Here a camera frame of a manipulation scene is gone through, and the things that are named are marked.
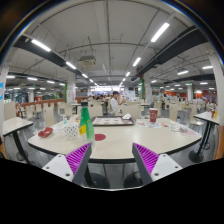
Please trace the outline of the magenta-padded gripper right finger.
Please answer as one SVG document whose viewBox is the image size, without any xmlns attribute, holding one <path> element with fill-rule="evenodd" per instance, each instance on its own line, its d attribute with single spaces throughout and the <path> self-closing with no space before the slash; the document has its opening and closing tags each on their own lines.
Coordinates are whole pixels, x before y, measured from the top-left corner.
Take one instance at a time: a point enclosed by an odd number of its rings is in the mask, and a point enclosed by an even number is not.
<svg viewBox="0 0 224 224">
<path fill-rule="evenodd" d="M 132 145 L 132 153 L 138 165 L 144 185 L 182 169 L 182 167 L 166 153 L 157 154 L 137 143 Z"/>
</svg>

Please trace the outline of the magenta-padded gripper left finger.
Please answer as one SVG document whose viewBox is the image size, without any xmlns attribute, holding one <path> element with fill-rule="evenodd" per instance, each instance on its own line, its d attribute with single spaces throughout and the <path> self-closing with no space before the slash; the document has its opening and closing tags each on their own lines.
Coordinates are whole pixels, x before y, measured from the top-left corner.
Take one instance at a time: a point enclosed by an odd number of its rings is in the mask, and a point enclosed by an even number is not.
<svg viewBox="0 0 224 224">
<path fill-rule="evenodd" d="M 84 182 L 84 173 L 91 153 L 91 144 L 87 143 L 67 155 L 56 155 L 43 167 L 43 170 L 81 185 Z"/>
</svg>

